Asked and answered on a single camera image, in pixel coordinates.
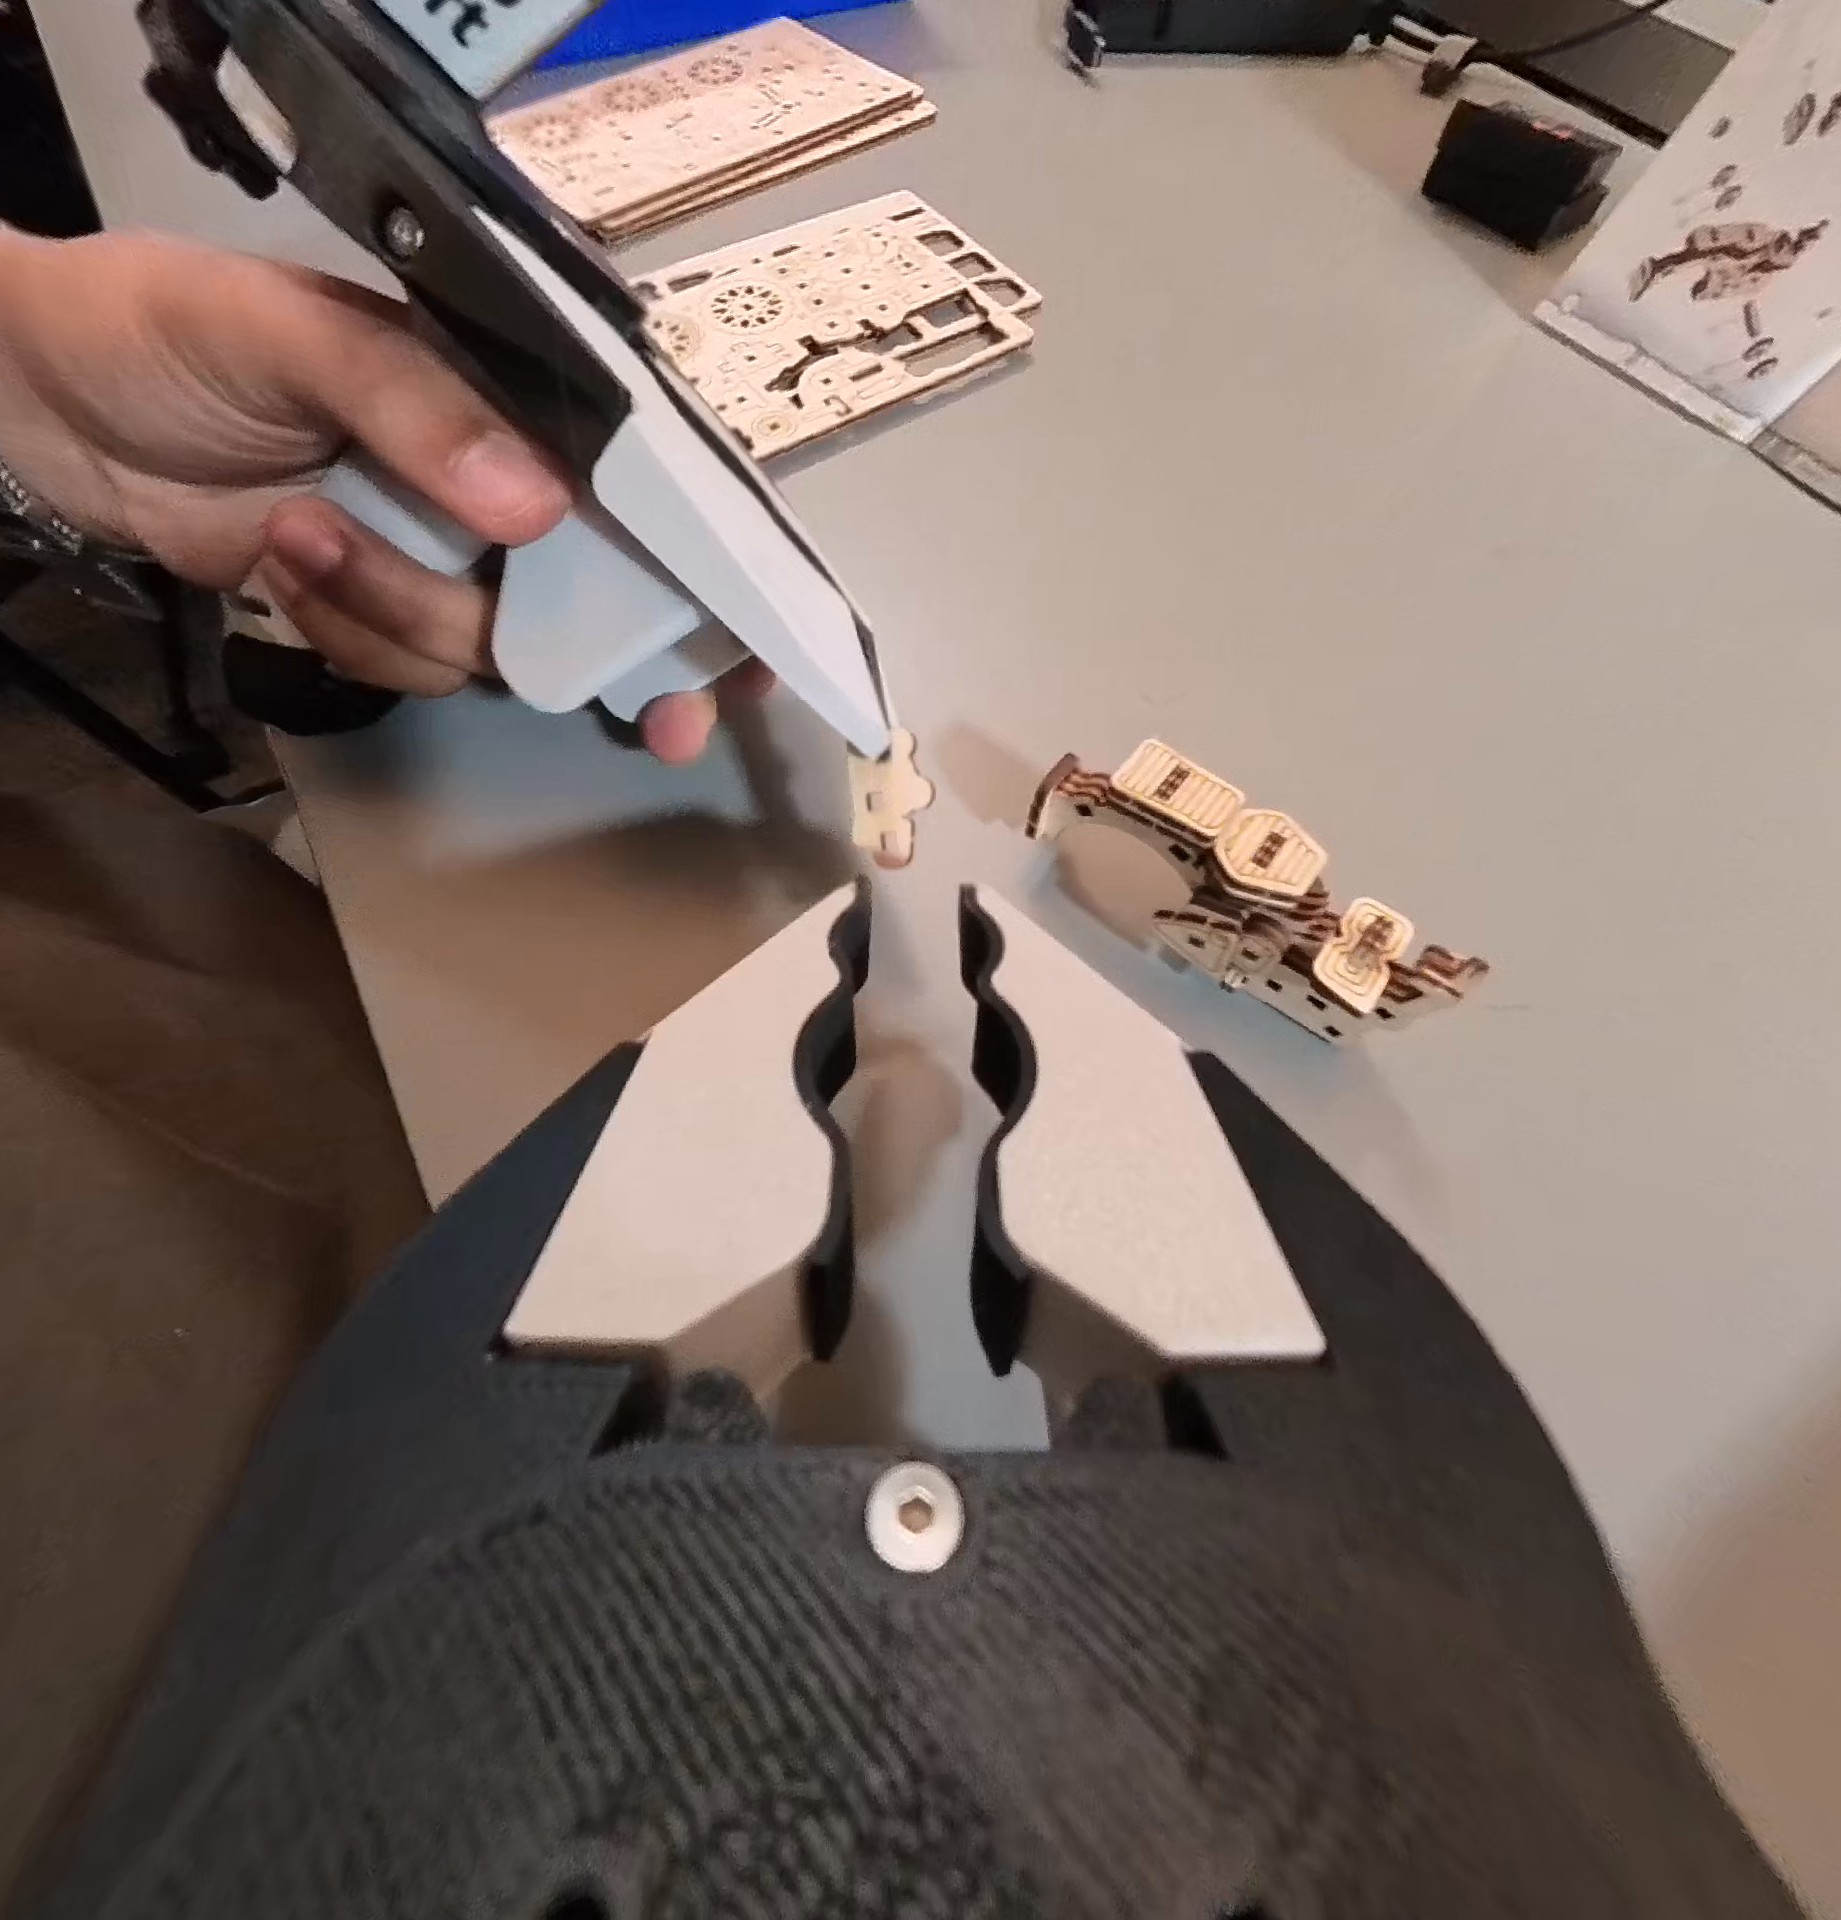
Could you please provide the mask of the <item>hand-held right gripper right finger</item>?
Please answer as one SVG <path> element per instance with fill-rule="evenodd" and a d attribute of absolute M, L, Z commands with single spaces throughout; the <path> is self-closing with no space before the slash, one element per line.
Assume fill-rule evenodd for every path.
<path fill-rule="evenodd" d="M 1017 907 L 963 885 L 972 1072 L 996 1114 L 969 1304 L 1048 1430 L 1100 1380 L 1319 1364 L 1328 1338 L 1172 1027 Z"/>

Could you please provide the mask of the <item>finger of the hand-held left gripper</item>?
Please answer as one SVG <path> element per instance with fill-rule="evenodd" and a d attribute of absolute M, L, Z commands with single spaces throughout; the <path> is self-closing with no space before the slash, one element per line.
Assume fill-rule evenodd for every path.
<path fill-rule="evenodd" d="M 895 717 L 870 630 L 775 486 L 657 342 L 607 322 L 489 211 L 477 225 L 629 399 L 576 510 L 507 548 L 495 606 L 503 687 L 535 712 L 605 703 L 632 717 L 726 670 L 698 651 L 715 628 L 854 752 L 884 756 Z"/>

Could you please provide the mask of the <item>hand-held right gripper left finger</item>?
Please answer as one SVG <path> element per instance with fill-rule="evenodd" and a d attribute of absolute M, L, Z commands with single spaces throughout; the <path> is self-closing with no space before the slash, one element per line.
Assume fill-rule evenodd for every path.
<path fill-rule="evenodd" d="M 873 898 L 854 880 L 647 1030 L 501 1322 L 523 1357 L 736 1377 L 773 1411 L 854 1310 Z"/>

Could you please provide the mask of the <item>small wooden puzzle piece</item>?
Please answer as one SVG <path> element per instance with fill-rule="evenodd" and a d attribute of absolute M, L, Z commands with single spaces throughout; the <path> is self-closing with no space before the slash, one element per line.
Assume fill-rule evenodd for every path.
<path fill-rule="evenodd" d="M 847 750 L 845 769 L 854 848 L 888 872 L 910 866 L 915 855 L 913 822 L 933 802 L 933 783 L 915 762 L 915 737 L 895 727 L 879 759 Z"/>

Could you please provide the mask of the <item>laser-cut wooden puzzle sheet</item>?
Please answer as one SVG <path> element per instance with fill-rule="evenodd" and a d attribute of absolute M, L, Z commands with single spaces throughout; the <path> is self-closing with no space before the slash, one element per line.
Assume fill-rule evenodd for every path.
<path fill-rule="evenodd" d="M 969 296 L 819 342 L 807 317 L 726 325 L 657 309 L 647 332 L 715 421 L 760 461 L 964 385 L 1032 345 L 1033 329 Z"/>
<path fill-rule="evenodd" d="M 902 359 L 963 333 L 1013 350 L 1039 309 L 1020 276 L 913 195 L 689 257 L 636 295 L 698 380 L 720 369 L 777 380 L 834 350 Z"/>

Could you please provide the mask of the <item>person's left hand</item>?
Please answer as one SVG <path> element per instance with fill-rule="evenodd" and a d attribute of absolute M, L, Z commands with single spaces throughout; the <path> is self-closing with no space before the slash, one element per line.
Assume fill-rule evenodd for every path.
<path fill-rule="evenodd" d="M 47 520 L 252 591 L 342 681 L 489 681 L 491 587 L 313 492 L 351 451 L 489 547 L 542 539 L 573 501 L 391 300 L 148 232 L 0 228 L 0 464 Z"/>

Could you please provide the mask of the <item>stack of wooden puzzle sheets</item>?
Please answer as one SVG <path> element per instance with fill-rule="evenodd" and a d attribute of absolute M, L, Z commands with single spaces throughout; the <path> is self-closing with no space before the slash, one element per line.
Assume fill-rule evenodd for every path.
<path fill-rule="evenodd" d="M 489 133 L 576 228 L 626 244 L 930 119 L 923 85 L 777 15 L 503 110 Z"/>

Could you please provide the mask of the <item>large blue bin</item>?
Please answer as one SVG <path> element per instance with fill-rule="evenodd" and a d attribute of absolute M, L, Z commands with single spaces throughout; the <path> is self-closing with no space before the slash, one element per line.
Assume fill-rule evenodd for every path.
<path fill-rule="evenodd" d="M 531 63 L 531 73 L 665 55 L 695 42 L 737 34 L 773 18 L 802 21 L 874 7 L 879 5 L 599 5 L 593 13 Z"/>

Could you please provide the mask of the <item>wooden robot model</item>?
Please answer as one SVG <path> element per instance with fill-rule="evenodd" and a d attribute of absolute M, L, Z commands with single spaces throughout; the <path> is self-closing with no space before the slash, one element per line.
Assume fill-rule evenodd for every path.
<path fill-rule="evenodd" d="M 1332 902 L 1322 845 L 1289 813 L 1251 806 L 1150 737 L 1107 772 L 1060 759 L 1037 783 L 1023 836 L 1112 829 L 1151 852 L 1187 902 L 1151 912 L 1156 950 L 1227 994 L 1251 997 L 1312 1038 L 1349 1044 L 1465 1007 L 1488 964 L 1417 945 L 1385 902 Z"/>

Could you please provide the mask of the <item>person's olive brown clothing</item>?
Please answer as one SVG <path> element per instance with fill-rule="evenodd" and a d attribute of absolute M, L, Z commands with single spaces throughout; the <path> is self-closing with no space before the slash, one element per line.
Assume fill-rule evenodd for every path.
<path fill-rule="evenodd" d="M 423 1219 L 316 885 L 143 783 L 0 783 L 0 1914 Z"/>

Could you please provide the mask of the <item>black chair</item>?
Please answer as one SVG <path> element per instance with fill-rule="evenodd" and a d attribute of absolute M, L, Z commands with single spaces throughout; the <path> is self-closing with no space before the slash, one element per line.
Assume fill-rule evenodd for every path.
<path fill-rule="evenodd" d="M 143 647 L 143 731 L 12 634 L 9 610 L 35 594 L 58 594 L 97 628 Z M 233 733 L 248 720 L 231 705 L 224 661 L 226 607 L 211 594 L 147 558 L 64 558 L 0 518 L 0 697 L 27 699 L 190 813 L 257 806 L 283 789 L 270 767 L 247 772 L 233 756 Z"/>

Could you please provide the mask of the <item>small black device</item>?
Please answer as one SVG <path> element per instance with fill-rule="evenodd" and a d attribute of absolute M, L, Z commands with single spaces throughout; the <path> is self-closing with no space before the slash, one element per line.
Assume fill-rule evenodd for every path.
<path fill-rule="evenodd" d="M 1462 100 L 1440 132 L 1420 197 L 1524 252 L 1587 228 L 1627 149 L 1573 122 L 1518 103 Z"/>

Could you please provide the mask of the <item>illustrated instruction booklet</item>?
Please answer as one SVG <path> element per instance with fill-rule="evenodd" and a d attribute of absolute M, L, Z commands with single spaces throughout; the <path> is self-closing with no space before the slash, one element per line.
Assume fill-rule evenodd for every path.
<path fill-rule="evenodd" d="M 1841 5 L 1775 5 L 1533 322 L 1735 444 L 1841 468 Z"/>

